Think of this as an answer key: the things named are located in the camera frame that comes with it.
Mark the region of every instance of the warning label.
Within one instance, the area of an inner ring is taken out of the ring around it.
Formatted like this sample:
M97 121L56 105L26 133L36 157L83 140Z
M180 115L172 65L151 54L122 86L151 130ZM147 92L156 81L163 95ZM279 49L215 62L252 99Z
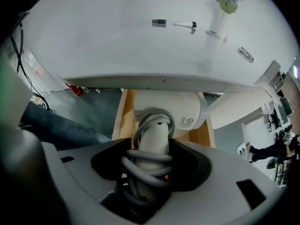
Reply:
M188 129L192 126L194 120L192 118L186 119L182 118L181 121L179 122L178 127L183 128L183 129Z

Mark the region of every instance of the black rectangular slot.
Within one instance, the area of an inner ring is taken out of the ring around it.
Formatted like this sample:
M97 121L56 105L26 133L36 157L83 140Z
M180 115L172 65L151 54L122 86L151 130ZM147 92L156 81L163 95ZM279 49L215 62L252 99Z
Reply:
M243 193L252 210L266 199L266 197L250 179L238 181L236 184Z
M61 161L62 163L67 163L67 162L70 162L72 160L74 160L75 158L71 157L71 156L67 156L67 157L62 157L61 158Z

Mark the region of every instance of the white cylinder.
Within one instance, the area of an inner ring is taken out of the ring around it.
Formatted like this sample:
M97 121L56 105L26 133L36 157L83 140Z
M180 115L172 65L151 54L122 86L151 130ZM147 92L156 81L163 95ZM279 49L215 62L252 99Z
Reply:
M151 115L146 121L161 116L165 115L154 114ZM168 154L168 134L169 128L166 123L152 125L143 132L138 150L154 152L158 154ZM136 159L135 165L137 165L141 169L159 169L165 167L164 163L151 162L139 159ZM147 197L149 201L154 201L157 199L156 193L153 191L153 188L151 186L144 184L140 181L137 181L136 183L140 196Z
M182 130L199 128L208 112L205 99L196 92L137 90L134 99L135 120L139 121L153 108L169 111L176 128Z

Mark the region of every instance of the black wire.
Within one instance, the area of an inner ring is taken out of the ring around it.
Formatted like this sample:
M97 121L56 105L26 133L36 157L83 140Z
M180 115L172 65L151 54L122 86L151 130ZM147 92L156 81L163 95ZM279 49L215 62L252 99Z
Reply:
M12 45L14 47L14 50L17 54L17 57L18 57L18 67L17 67L17 73L19 72L19 68L21 68L25 78L27 79L27 81L29 82L30 84L30 87L31 87L31 90L32 88L36 91L36 93L33 93L33 95L35 97L38 97L40 99L42 99L45 103L46 103L46 106L47 106L47 110L50 111L50 107L48 105L48 103L46 102L46 99L36 90L36 88L32 85L32 82L31 82L31 79L27 76L25 70L24 70L24 67L23 67L23 64L22 64L22 61L21 61L21 54L22 54L22 50L23 50L23 25L22 23L20 23L20 28L21 28L21 47L20 47L20 52L18 51L18 47L15 43L15 40L13 38L13 36L10 36L10 40L12 42Z

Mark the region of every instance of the coiled cable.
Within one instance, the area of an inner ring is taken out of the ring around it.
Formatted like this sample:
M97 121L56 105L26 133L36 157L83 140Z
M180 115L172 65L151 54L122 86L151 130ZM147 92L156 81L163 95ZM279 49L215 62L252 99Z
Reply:
M161 116L146 121L154 114L161 114ZM142 133L149 127L159 123L166 123L168 125L168 138L171 139L176 130L172 114L164 109L152 109L146 112L139 122L138 130L133 140L135 150L127 150L127 156L129 159L127 157L121 158L121 163L123 165L124 173L127 174L127 178L120 180L119 189L122 190L122 193L124 194L128 211L134 216L151 216L151 214L159 209L159 207L166 201L166 197L168 197L168 194L170 193L166 192L166 189L169 189L170 184L164 181L164 176L171 172L171 165L167 165L166 167L159 169L141 169L135 165L136 158L161 163L172 162L172 156L137 150ZM154 187L157 191L161 189L161 196L159 196L159 199L154 202L148 202L147 198L140 197L136 180ZM129 189L124 188L125 183L128 183Z

